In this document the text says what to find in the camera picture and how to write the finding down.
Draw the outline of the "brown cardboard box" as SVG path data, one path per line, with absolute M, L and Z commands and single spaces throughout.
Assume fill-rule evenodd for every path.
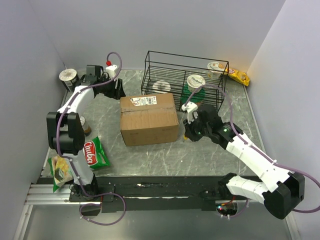
M 122 97 L 119 107 L 120 132 L 127 147 L 178 139 L 179 121 L 172 93 Z

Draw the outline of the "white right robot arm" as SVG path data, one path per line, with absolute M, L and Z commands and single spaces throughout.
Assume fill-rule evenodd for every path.
M 193 142 L 209 138 L 236 156 L 259 178 L 254 181 L 228 173 L 218 182 L 218 193 L 223 199 L 241 196 L 255 200 L 278 219 L 284 219 L 304 199 L 304 176 L 267 160 L 238 126 L 222 121 L 214 106 L 198 106 L 190 101 L 181 109 L 187 113 L 183 122 L 186 138 Z

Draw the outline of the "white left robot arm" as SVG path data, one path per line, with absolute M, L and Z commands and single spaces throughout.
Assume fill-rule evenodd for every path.
M 75 87 L 69 100 L 59 110 L 46 116 L 49 147 L 66 160 L 75 192 L 87 201 L 94 201 L 99 196 L 99 188 L 95 174 L 85 159 L 85 133 L 80 116 L 98 94 L 115 100 L 124 97 L 122 80 L 118 79 L 120 70 L 112 63 L 107 67 L 88 65 L 85 81 Z

